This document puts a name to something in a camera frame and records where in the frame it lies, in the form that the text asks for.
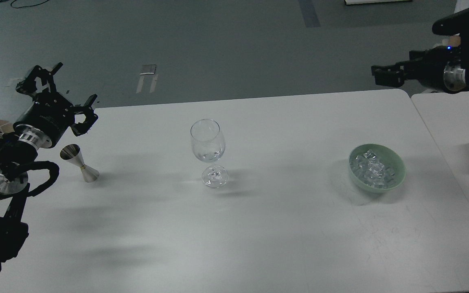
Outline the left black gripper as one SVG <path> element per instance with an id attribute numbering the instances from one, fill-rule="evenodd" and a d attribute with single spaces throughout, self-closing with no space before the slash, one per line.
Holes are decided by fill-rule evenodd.
<path id="1" fill-rule="evenodd" d="M 97 94 L 90 95 L 83 105 L 73 106 L 58 93 L 53 77 L 63 65 L 59 62 L 51 70 L 35 65 L 15 86 L 17 93 L 32 98 L 32 105 L 13 124 L 13 129 L 15 132 L 38 129 L 47 136 L 48 142 L 43 145 L 46 149 L 54 148 L 70 126 L 73 135 L 85 135 L 99 118 L 92 107 Z M 45 87 L 41 93 L 37 92 L 37 79 Z M 84 115 L 84 121 L 75 123 L 77 115 Z"/>

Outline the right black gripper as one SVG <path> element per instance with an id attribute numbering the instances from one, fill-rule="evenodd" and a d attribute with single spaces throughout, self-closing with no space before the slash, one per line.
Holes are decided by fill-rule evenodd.
<path id="1" fill-rule="evenodd" d="M 422 86 L 438 92 L 456 94 L 467 89 L 466 70 L 453 48 L 411 50 L 409 61 L 371 67 L 375 84 L 402 87 L 406 80 L 417 80 Z"/>

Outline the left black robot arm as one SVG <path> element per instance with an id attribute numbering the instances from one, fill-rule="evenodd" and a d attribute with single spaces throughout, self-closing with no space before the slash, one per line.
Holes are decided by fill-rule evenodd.
<path id="1" fill-rule="evenodd" d="M 27 199 L 46 191 L 59 176 L 56 163 L 37 161 L 39 149 L 54 148 L 68 128 L 75 136 L 86 134 L 98 119 L 92 108 L 96 94 L 73 105 L 59 93 L 54 75 L 62 67 L 36 65 L 17 83 L 17 93 L 28 95 L 32 104 L 12 132 L 0 131 L 0 272 L 28 237 L 28 225 L 21 220 Z"/>

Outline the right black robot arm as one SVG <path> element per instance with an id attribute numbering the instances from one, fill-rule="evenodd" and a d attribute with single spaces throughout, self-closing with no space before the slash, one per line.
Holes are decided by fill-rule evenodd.
<path id="1" fill-rule="evenodd" d="M 406 80 L 417 80 L 438 92 L 469 91 L 469 8 L 437 20 L 432 32 L 450 37 L 449 43 L 429 50 L 412 50 L 407 61 L 372 66 L 376 85 L 401 87 Z"/>

